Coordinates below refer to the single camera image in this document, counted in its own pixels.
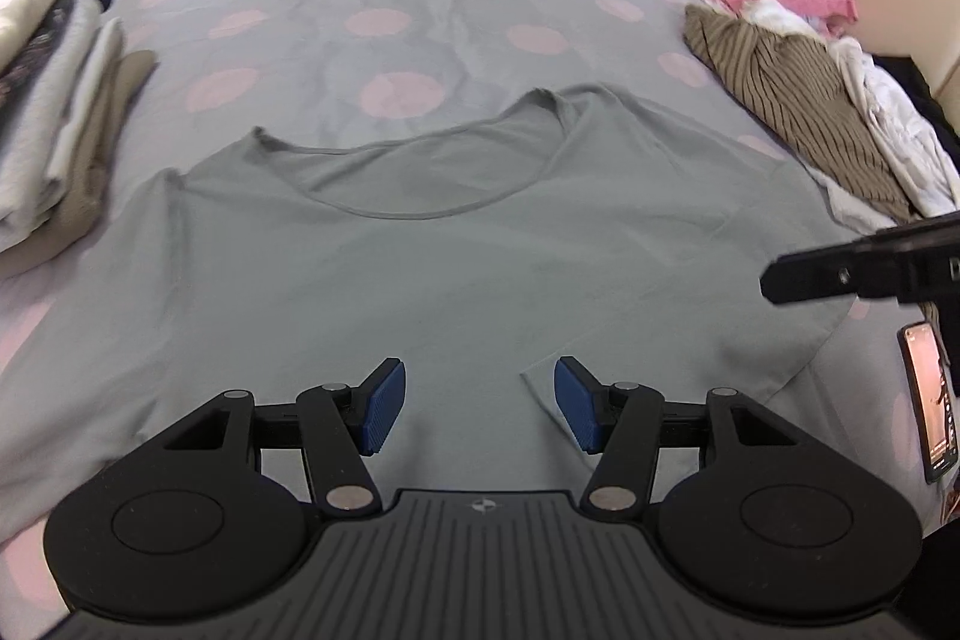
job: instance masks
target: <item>bedsheet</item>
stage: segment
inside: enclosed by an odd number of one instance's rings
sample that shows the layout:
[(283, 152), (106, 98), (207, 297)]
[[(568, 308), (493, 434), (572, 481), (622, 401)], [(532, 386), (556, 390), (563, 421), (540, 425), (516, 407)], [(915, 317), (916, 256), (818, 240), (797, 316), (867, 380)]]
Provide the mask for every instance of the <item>bedsheet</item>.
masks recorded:
[[(189, 169), (253, 125), (298, 145), (346, 148), (494, 116), (534, 86), (595, 80), (788, 160), (686, 52), (680, 35), (691, 1), (116, 0), (109, 16), (123, 19), (128, 48), (154, 50), (160, 66), (123, 133), (109, 216), (157, 170)], [(0, 283), (0, 372), (101, 234)], [(849, 237), (837, 226), (837, 242)], [(896, 346), (896, 329), (919, 319), (913, 308), (853, 302), (813, 362), (769, 403), (898, 487), (932, 530), (952, 475), (923, 481)], [(669, 381), (656, 384), (677, 398)], [(656, 495), (695, 468), (693, 453), (664, 453)], [(34, 525), (0, 555), (7, 640), (36, 636), (64, 610), (45, 574), (41, 535)]]

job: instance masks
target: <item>gray t-shirt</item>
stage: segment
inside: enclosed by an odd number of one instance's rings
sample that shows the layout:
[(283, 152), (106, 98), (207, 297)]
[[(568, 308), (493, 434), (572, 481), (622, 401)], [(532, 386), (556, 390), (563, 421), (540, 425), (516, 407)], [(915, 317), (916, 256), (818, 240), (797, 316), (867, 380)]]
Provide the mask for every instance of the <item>gray t-shirt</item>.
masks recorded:
[(289, 402), (388, 356), (386, 499), (580, 490), (552, 357), (769, 398), (850, 304), (776, 309), (757, 277), (838, 231), (795, 161), (601, 85), (355, 150), (254, 130), (145, 183), (0, 376), (0, 539), (224, 389)]

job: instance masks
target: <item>brown striped shirt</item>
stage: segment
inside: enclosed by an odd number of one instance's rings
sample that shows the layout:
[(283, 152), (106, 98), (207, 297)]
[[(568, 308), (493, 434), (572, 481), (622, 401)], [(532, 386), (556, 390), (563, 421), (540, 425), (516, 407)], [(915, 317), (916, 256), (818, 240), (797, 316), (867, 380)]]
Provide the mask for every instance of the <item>brown striped shirt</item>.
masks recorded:
[(683, 39), (800, 159), (897, 223), (911, 220), (904, 189), (822, 44), (696, 5), (686, 8)]

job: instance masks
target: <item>blue gripper pad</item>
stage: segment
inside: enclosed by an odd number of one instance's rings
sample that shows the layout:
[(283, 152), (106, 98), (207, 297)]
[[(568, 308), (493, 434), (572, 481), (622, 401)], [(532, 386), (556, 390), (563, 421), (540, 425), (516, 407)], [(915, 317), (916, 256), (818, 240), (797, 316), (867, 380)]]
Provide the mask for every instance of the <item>blue gripper pad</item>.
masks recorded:
[(407, 372), (403, 362), (397, 362), (397, 366), (381, 381), (376, 391), (373, 391), (367, 404), (367, 414), (360, 427), (361, 456), (379, 453), (394, 421), (397, 420), (397, 415), (400, 415), (406, 393)]
[(603, 432), (594, 414), (593, 395), (563, 360), (558, 360), (553, 368), (553, 392), (580, 447), (587, 453), (600, 453), (604, 445)]

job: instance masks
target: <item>smartphone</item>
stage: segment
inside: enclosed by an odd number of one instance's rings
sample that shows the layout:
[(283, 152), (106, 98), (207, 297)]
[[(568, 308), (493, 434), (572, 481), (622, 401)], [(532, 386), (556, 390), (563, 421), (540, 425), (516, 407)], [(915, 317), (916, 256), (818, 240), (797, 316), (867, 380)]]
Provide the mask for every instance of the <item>smartphone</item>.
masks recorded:
[(933, 327), (926, 321), (904, 326), (899, 333), (913, 411), (920, 433), (920, 453), (927, 482), (937, 482), (957, 463), (956, 429), (947, 375)]

